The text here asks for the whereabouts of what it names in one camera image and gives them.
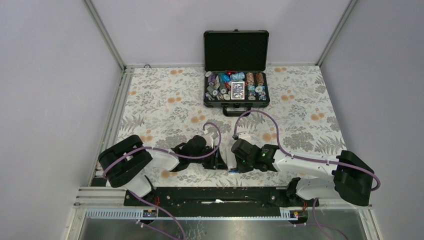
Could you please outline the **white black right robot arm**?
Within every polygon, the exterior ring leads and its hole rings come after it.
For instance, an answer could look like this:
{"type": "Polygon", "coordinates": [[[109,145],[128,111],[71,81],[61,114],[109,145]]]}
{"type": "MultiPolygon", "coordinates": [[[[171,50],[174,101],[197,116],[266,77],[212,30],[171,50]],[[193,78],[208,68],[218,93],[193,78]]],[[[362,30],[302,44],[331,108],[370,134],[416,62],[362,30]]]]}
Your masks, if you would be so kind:
{"type": "Polygon", "coordinates": [[[310,178],[294,177],[280,196],[270,196],[271,202],[282,203],[284,207],[312,206],[316,198],[342,199],[366,207],[376,181],[375,172],[348,150],[315,159],[311,155],[284,152],[278,145],[258,147],[239,138],[225,154],[226,159],[235,164],[237,173],[259,170],[309,175],[310,178]]]}

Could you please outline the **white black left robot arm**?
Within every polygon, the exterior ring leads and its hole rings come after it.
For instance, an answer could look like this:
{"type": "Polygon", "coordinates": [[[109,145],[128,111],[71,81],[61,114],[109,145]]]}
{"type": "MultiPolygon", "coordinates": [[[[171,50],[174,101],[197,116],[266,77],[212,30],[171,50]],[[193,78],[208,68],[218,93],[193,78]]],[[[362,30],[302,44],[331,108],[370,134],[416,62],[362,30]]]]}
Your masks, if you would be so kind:
{"type": "Polygon", "coordinates": [[[214,143],[215,133],[195,135],[188,142],[182,142],[171,149],[145,146],[141,138],[131,135],[104,150],[98,156],[103,177],[113,188],[126,188],[136,194],[144,206],[155,200],[153,185],[141,171],[160,168],[179,172],[191,163],[201,164],[207,170],[226,170],[228,167],[221,157],[218,145],[214,143]]]}

